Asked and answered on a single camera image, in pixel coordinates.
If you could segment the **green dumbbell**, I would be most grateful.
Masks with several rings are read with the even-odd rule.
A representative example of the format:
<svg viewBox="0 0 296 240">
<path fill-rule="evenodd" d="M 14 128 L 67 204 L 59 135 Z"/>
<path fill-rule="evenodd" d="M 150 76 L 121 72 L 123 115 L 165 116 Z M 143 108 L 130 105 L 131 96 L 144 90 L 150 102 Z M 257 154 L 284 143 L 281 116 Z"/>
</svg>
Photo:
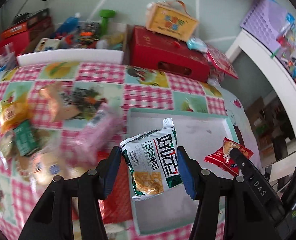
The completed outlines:
<svg viewBox="0 0 296 240">
<path fill-rule="evenodd" d="M 110 18 L 114 18 L 116 11 L 110 9 L 102 9 L 100 11 L 100 17 L 102 18 L 101 22 L 101 35 L 106 35 L 108 31 L 108 22 Z"/>
</svg>

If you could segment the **purple plastic basket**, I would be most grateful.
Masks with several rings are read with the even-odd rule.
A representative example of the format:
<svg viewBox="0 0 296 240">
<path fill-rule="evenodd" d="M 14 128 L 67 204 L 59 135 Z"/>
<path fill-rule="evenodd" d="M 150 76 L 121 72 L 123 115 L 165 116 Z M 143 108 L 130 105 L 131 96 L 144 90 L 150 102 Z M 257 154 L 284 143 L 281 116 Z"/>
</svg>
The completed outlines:
<svg viewBox="0 0 296 240">
<path fill-rule="evenodd" d="M 287 9 L 272 0 L 253 0 L 240 27 L 274 53 L 281 47 L 277 38 L 284 26 Z"/>
</svg>

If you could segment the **pink checkered tablecloth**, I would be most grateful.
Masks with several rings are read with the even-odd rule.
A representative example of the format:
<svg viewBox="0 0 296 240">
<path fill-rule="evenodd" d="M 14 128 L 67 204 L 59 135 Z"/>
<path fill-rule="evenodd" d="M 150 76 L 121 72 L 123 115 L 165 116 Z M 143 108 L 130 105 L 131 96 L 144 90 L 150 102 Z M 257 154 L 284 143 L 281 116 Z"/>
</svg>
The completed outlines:
<svg viewBox="0 0 296 240">
<path fill-rule="evenodd" d="M 82 109 L 79 117 L 51 122 L 47 100 L 39 90 L 57 81 L 68 94 L 76 94 Z M 239 129 L 248 122 L 240 101 L 224 89 L 175 74 L 117 64 L 65 62 L 1 72 L 0 101 L 20 97 L 32 107 L 31 123 L 40 144 L 57 137 L 70 167 L 89 164 L 73 152 L 69 141 L 93 116 L 99 102 L 117 107 L 123 116 L 132 108 L 151 108 L 227 115 Z M 5 237 L 19 237 L 36 200 L 29 186 L 28 162 L 18 157 L 4 164 L 0 159 L 0 230 Z"/>
</svg>

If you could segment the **beige paper snack bag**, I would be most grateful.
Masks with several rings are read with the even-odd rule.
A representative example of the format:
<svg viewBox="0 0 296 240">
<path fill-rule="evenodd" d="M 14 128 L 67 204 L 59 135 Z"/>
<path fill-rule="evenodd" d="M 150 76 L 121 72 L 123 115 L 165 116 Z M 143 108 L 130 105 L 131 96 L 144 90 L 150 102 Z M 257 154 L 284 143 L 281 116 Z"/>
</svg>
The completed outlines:
<svg viewBox="0 0 296 240">
<path fill-rule="evenodd" d="M 48 102 L 51 122 L 68 120 L 81 114 L 61 82 L 57 81 L 42 87 L 39 93 Z"/>
</svg>

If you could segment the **white foam board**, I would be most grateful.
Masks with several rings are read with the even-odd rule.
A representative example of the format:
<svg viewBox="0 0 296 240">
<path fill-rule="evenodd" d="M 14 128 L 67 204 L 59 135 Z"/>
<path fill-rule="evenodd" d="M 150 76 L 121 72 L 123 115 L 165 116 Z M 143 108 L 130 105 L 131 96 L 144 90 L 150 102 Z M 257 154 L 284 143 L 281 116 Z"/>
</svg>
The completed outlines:
<svg viewBox="0 0 296 240">
<path fill-rule="evenodd" d="M 66 61 L 122 64 L 123 56 L 124 52 L 120 50 L 73 48 L 22 54 L 17 56 L 17 62 L 20 66 Z"/>
</svg>

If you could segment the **red patterned gift bag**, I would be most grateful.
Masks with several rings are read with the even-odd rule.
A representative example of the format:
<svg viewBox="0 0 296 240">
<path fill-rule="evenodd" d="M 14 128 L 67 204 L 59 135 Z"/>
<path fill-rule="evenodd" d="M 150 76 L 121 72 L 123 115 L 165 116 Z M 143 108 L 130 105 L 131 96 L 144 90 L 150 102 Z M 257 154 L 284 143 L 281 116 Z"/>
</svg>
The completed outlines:
<svg viewBox="0 0 296 240">
<path fill-rule="evenodd" d="M 209 78 L 215 79 L 218 82 L 222 82 L 227 75 L 238 79 L 238 74 L 226 55 L 212 45 L 206 45 L 208 49 L 207 60 L 210 64 Z"/>
</svg>

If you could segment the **green snack box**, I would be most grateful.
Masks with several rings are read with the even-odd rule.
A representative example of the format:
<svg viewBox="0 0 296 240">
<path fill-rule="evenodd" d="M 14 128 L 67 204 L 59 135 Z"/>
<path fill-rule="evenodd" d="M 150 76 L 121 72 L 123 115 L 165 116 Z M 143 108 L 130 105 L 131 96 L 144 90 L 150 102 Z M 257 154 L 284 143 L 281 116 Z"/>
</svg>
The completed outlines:
<svg viewBox="0 0 296 240">
<path fill-rule="evenodd" d="M 29 120 L 21 122 L 13 131 L 15 145 L 21 157 L 30 156 L 39 150 L 40 146 Z"/>
</svg>

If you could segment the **yellow bread packet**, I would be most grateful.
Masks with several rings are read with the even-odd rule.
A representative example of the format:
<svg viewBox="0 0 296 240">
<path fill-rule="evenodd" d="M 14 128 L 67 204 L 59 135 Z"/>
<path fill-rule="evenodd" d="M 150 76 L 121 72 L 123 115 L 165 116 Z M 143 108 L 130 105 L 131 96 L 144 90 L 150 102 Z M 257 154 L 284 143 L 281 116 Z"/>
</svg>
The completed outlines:
<svg viewBox="0 0 296 240">
<path fill-rule="evenodd" d="M 33 110 L 28 103 L 28 93 L 24 92 L 16 100 L 0 101 L 0 133 L 4 134 L 33 117 Z"/>
</svg>

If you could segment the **clear wrapped bun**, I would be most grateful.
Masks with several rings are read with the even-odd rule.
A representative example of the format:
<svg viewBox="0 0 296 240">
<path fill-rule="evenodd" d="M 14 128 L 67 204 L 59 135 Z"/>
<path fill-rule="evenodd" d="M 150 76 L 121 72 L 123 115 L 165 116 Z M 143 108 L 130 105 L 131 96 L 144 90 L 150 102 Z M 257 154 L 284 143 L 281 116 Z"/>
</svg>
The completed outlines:
<svg viewBox="0 0 296 240">
<path fill-rule="evenodd" d="M 68 166 L 56 139 L 49 140 L 41 149 L 27 156 L 15 157 L 18 174 L 32 184 L 47 186 L 55 176 L 68 178 Z"/>
</svg>

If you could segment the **teal rimmed white tray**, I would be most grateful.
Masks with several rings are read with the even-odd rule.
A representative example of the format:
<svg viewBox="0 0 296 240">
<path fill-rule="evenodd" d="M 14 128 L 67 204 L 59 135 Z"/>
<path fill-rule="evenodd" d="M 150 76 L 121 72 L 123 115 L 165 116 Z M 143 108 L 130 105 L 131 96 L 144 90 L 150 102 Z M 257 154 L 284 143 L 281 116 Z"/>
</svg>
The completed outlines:
<svg viewBox="0 0 296 240">
<path fill-rule="evenodd" d="M 196 160 L 218 177 L 232 179 L 223 169 L 204 158 L 223 145 L 223 139 L 237 140 L 228 116 L 149 108 L 131 108 L 127 114 L 127 137 L 161 128 L 163 120 L 172 118 L 177 142 L 191 159 Z M 184 185 L 176 186 L 159 196 L 133 201 L 132 214 L 138 235 L 173 230 L 194 222 L 198 201 L 192 200 Z"/>
</svg>

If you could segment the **yellow carry box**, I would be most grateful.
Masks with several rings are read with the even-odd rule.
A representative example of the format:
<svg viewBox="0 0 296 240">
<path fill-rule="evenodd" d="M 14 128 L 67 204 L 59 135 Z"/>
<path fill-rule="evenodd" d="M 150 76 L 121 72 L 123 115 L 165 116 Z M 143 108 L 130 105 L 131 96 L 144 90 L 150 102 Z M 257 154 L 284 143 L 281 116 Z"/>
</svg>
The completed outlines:
<svg viewBox="0 0 296 240">
<path fill-rule="evenodd" d="M 199 25 L 190 16 L 184 2 L 180 0 L 152 2 L 147 5 L 147 30 L 187 42 Z"/>
</svg>

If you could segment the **white green cracker packet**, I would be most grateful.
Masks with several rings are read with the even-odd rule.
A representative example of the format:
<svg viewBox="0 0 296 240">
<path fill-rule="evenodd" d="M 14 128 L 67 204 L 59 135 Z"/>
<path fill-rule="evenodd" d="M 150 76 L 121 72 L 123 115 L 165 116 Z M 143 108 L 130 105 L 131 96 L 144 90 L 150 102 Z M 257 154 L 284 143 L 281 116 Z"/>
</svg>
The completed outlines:
<svg viewBox="0 0 296 240">
<path fill-rule="evenodd" d="M 183 184 L 172 118 L 164 119 L 161 128 L 125 139 L 120 148 L 132 178 L 133 200 L 152 198 Z"/>
</svg>

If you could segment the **small red snack packet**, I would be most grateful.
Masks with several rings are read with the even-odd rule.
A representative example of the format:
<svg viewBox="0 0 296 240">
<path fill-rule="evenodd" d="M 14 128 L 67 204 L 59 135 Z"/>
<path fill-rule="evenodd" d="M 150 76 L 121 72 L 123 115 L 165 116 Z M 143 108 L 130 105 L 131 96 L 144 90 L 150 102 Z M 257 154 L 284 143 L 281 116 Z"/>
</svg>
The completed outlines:
<svg viewBox="0 0 296 240">
<path fill-rule="evenodd" d="M 235 161 L 231 158 L 230 152 L 233 148 L 237 148 L 247 159 L 250 159 L 253 152 L 248 148 L 228 139 L 223 139 L 223 145 L 215 153 L 210 154 L 204 158 L 204 161 L 214 164 L 222 170 L 230 173 L 236 177 L 239 175 L 240 169 L 237 167 Z"/>
</svg>

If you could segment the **pink snack package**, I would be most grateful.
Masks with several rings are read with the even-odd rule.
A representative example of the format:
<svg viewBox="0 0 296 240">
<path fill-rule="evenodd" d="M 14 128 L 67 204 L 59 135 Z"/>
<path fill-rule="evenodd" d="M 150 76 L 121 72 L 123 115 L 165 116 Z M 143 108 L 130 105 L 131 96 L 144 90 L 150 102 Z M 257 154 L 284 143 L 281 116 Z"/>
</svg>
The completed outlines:
<svg viewBox="0 0 296 240">
<path fill-rule="evenodd" d="M 113 139 L 122 127 L 122 117 L 116 109 L 103 103 L 96 114 L 76 136 L 68 139 L 62 157 L 70 166 L 94 167 L 98 152 Z"/>
</svg>

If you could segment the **blue water bottle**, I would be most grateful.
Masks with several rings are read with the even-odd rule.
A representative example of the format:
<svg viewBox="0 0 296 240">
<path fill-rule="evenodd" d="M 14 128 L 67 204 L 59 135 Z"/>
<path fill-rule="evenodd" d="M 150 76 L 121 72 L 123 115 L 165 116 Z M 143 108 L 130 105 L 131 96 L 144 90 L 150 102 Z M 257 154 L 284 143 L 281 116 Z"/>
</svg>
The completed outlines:
<svg viewBox="0 0 296 240">
<path fill-rule="evenodd" d="M 79 18 L 81 14 L 76 12 L 74 16 L 70 16 L 65 22 L 52 34 L 52 37 L 59 38 L 64 37 L 74 31 L 79 26 Z"/>
</svg>

